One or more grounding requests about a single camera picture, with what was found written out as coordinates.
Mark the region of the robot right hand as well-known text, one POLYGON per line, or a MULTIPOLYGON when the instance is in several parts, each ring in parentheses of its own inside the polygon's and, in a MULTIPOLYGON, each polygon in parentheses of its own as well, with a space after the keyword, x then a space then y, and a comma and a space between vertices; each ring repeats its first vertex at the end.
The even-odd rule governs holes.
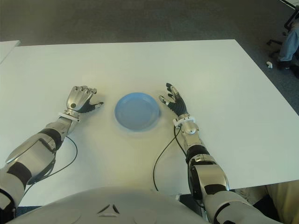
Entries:
POLYGON ((173 111, 178 117, 184 114, 188 114, 185 102, 180 96, 178 90, 170 83, 166 83, 166 89, 169 92, 168 97, 170 97, 172 101, 167 100, 162 95, 158 97, 159 100, 163 104, 165 104, 171 111, 173 111))

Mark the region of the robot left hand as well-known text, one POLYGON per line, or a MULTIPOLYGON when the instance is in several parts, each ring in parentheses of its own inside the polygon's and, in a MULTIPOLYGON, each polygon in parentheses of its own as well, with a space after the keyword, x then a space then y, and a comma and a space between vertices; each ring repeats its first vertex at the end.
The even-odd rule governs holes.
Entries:
POLYGON ((74 86, 66 101, 65 113, 77 116, 78 114, 91 112, 103 106, 103 102, 91 103, 97 89, 87 86, 74 86))

